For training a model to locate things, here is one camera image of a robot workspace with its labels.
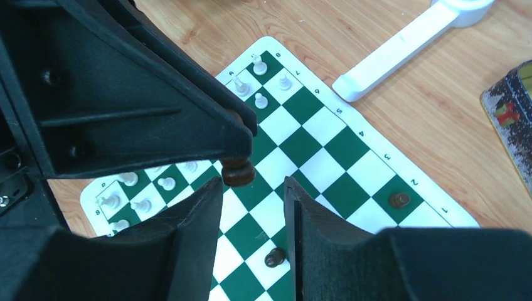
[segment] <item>chessboard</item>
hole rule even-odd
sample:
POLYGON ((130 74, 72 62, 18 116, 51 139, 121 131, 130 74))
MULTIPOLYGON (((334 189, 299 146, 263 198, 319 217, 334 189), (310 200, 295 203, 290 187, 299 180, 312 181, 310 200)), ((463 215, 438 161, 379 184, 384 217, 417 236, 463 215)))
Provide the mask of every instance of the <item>chessboard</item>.
MULTIPOLYGON (((293 176, 318 202, 371 233, 390 227, 479 227, 471 215, 377 132, 291 52, 256 41, 216 79, 257 113, 251 161, 257 176, 224 187, 210 300, 290 300, 283 183, 293 176)), ((177 204, 213 176, 219 161, 94 180, 81 204, 96 234, 112 236, 177 204)))

